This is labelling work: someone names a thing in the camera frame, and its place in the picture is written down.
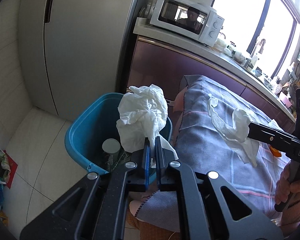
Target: gray refrigerator door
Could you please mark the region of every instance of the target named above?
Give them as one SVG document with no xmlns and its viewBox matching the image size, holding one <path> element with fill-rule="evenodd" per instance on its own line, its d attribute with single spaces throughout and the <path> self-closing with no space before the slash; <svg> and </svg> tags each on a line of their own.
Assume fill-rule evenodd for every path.
<svg viewBox="0 0 300 240">
<path fill-rule="evenodd" d="M 18 23 L 19 58 L 32 103 L 57 114 L 44 61 L 43 27 L 47 0 L 21 0 Z"/>
<path fill-rule="evenodd" d="M 133 1 L 53 0 L 44 42 L 59 116 L 74 120 L 99 96 L 114 92 Z"/>
</svg>

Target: microwave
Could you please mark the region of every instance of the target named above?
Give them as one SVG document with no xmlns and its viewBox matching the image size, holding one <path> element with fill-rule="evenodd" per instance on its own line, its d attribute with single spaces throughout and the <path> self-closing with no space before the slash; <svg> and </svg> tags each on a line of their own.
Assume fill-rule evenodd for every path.
<svg viewBox="0 0 300 240">
<path fill-rule="evenodd" d="M 213 46 L 223 21 L 212 7 L 189 0 L 157 0 L 150 24 Z"/>
</svg>

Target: hand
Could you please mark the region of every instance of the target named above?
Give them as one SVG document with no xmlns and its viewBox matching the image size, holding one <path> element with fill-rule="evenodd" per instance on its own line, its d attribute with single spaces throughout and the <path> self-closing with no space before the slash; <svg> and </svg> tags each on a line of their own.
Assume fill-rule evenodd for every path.
<svg viewBox="0 0 300 240">
<path fill-rule="evenodd" d="M 286 202 L 290 192 L 296 193 L 295 197 L 292 200 L 292 203 L 295 204 L 300 201 L 300 180 L 293 183 L 289 183 L 287 179 L 290 175 L 290 163 L 288 163 L 283 171 L 280 174 L 280 179 L 277 181 L 277 187 L 275 189 L 274 201 L 276 204 L 280 202 Z"/>
</svg>

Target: blue plastic bucket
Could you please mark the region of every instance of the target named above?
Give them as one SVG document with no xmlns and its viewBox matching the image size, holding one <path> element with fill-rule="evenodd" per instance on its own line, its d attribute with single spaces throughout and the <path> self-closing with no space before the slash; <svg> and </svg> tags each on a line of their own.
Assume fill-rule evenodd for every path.
<svg viewBox="0 0 300 240">
<path fill-rule="evenodd" d="M 120 118 L 118 106 L 123 94 L 108 93 L 99 97 L 89 106 L 69 127 L 65 136 L 65 146 L 71 158 L 87 172 L 95 171 L 99 174 L 108 173 L 100 168 L 98 157 L 103 152 L 102 143 L 114 138 L 120 141 L 120 136 L 116 127 Z M 170 140 L 172 133 L 172 123 L 167 118 L 166 126 L 160 134 Z"/>
</svg>

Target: microwave window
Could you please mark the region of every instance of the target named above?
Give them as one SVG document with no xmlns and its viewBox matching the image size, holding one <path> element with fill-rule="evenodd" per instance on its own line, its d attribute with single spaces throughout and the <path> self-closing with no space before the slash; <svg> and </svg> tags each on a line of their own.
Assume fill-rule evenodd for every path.
<svg viewBox="0 0 300 240">
<path fill-rule="evenodd" d="M 164 0 L 158 20 L 200 34 L 207 14 L 183 3 Z"/>
</svg>

